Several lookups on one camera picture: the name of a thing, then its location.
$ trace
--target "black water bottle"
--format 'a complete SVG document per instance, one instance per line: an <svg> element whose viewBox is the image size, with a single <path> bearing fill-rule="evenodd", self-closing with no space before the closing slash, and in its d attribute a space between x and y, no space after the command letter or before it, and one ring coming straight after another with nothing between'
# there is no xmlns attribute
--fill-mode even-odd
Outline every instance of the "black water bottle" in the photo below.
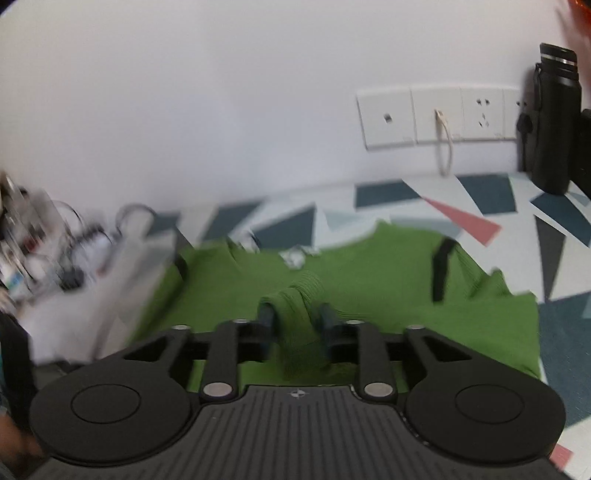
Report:
<svg viewBox="0 0 591 480"><path fill-rule="evenodd" d="M534 73L538 131L532 181L545 192L563 195L569 188L569 165L581 113L577 54L547 43L540 44L540 53L542 61Z"/></svg>

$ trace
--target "wall socket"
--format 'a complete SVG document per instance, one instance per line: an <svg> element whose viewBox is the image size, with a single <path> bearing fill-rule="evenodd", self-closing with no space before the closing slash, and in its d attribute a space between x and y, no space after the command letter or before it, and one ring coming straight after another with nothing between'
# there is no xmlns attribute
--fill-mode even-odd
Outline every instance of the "wall socket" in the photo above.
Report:
<svg viewBox="0 0 591 480"><path fill-rule="evenodd" d="M435 110L443 112L453 141L514 140L517 119L531 102L520 89L500 86L395 87L357 95L368 150L447 141Z"/></svg>
<svg viewBox="0 0 591 480"><path fill-rule="evenodd" d="M360 92L357 104L368 150L414 143L413 103L408 88Z"/></svg>
<svg viewBox="0 0 591 480"><path fill-rule="evenodd" d="M517 138L517 120L522 112L530 113L534 107L534 92L523 92L517 88L503 89L504 125L503 137L508 140Z"/></svg>
<svg viewBox="0 0 591 480"><path fill-rule="evenodd" d="M466 140L503 138L503 91L498 88L461 88Z"/></svg>
<svg viewBox="0 0 591 480"><path fill-rule="evenodd" d="M452 139L462 139L464 117L458 87L418 87L411 91L419 142L447 141L446 134L437 126L435 110L441 110L445 115Z"/></svg>

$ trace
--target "white cable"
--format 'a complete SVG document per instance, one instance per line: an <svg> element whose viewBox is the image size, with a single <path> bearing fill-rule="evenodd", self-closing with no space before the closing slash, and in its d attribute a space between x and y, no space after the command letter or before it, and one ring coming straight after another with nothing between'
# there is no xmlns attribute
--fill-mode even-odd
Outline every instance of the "white cable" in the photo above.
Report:
<svg viewBox="0 0 591 480"><path fill-rule="evenodd" d="M441 124L445 133L447 135L447 145L449 145L449 155L447 158L447 165L440 165L439 171L443 177L447 177L450 172L452 171L452 164L453 164L453 140L452 134L449 131L449 124L447 123L447 119L441 110L435 110L435 118L437 122Z"/></svg>

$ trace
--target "green cloth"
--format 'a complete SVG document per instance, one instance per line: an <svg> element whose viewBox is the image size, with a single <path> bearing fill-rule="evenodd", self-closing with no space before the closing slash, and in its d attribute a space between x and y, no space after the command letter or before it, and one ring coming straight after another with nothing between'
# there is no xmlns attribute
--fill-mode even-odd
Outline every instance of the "green cloth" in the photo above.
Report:
<svg viewBox="0 0 591 480"><path fill-rule="evenodd" d="M268 362L241 365L245 384L342 384L350 365L330 365L313 322L328 302L343 319L363 319L383 332L424 325L469 348L539 377L538 312L535 297L512 295L500 271L487 275L456 245L448 257L444 299L433 303L433 255L443 237L436 232L379 223L357 243L308 256L290 270L276 250L247 252L231 242L187 249L183 280L175 268L165 275L132 340L173 325L207 332L224 320L254 319L271 303L281 320L281 338ZM191 389L199 384L199 365Z"/></svg>

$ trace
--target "patterned rug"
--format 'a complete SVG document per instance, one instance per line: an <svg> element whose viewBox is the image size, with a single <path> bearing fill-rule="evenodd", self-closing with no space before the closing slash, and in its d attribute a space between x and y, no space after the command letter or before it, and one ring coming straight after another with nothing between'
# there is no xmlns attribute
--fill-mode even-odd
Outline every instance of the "patterned rug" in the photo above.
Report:
<svg viewBox="0 0 591 480"><path fill-rule="evenodd" d="M502 270L512 292L536 295L544 380L567 411L553 459L572 477L589 479L591 200L574 184L562 197L523 174L325 187L163 213L147 236L173 229L182 248L253 233L263 248L328 248L370 235L378 220L455 238L485 271Z"/></svg>

